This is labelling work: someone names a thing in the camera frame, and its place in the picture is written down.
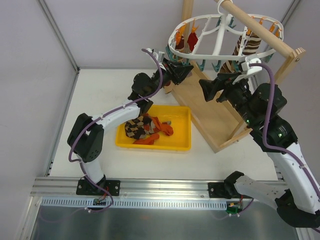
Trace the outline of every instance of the yellow plastic tray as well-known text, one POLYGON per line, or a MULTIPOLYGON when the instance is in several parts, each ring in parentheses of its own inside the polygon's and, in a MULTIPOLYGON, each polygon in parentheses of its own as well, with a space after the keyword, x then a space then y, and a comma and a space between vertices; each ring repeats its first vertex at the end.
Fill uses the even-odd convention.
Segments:
POLYGON ((125 123, 116 131, 115 145, 122 148, 159 149, 188 151, 191 148, 191 111, 187 106, 152 105, 148 111, 151 117, 158 117, 160 122, 171 121, 173 135, 166 136, 159 132, 160 138, 153 145, 133 144, 133 138, 127 137, 125 123))

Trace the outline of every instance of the wooden frame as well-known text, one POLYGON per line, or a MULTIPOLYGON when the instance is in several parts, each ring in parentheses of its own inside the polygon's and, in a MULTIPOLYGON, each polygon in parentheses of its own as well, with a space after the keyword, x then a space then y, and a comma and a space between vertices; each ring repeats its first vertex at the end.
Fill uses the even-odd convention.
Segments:
MULTIPOLYGON (((191 18, 193 3, 194 0, 183 1, 182 21, 191 18)), ((284 63, 275 74, 276 83, 281 83, 295 68, 306 51, 303 48, 293 50, 230 0, 224 0, 220 6, 250 28, 285 58, 284 63)), ((187 36, 188 33, 189 28, 186 27, 184 36, 187 36)), ((173 96, 180 105, 190 107, 193 124, 212 150, 217 153, 247 136, 251 130, 246 128, 247 125, 229 102, 217 103, 215 101, 220 96, 220 93, 215 96, 214 100, 205 102, 202 89, 199 85, 199 79, 210 78, 199 70, 194 61, 191 64, 194 66, 191 72, 192 75, 187 77, 179 86, 175 86, 174 88, 171 86, 170 89, 167 88, 165 91, 172 91, 173 96)))

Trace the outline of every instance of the white table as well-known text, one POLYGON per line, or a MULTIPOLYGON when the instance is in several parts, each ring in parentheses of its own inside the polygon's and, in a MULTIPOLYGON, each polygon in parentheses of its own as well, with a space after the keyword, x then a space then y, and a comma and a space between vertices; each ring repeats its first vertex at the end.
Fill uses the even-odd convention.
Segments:
MULTIPOLYGON (((134 76, 154 70, 82 69, 74 90, 50 176, 82 177, 78 163, 70 163, 67 138, 78 115, 105 113, 121 104, 131 93, 134 76)), ((178 105, 163 89, 152 98, 156 105, 178 105)), ((165 152, 120 148, 116 129, 104 137, 100 164, 107 178, 223 180, 238 170, 255 180, 276 181, 272 160, 247 136, 214 153, 192 125, 192 147, 188 152, 165 152)))

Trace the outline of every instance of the glossy gray surface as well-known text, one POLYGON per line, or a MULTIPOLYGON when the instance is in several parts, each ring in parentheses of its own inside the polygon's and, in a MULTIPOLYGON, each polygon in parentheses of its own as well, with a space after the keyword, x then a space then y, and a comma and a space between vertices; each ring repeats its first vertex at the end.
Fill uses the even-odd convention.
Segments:
MULTIPOLYGON (((41 207, 47 220, 73 213, 72 207, 41 207)), ((110 208, 88 214, 79 211, 59 223, 37 220, 33 240, 297 240, 296 230, 276 211, 254 202, 239 218, 224 211, 110 208)))

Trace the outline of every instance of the wooden base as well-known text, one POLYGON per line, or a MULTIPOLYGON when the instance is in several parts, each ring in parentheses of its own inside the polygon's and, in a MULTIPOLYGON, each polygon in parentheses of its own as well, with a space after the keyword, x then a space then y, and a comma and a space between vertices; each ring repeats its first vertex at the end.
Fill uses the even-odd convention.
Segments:
POLYGON ((175 86, 172 94, 181 106, 189 106, 191 120, 212 150, 217 153, 223 148, 249 134, 250 129, 234 132, 239 126, 244 126, 241 116, 227 101, 216 102, 218 93, 212 101, 206 102, 199 85, 200 79, 209 79, 201 72, 194 62, 192 76, 187 77, 179 86, 175 86))

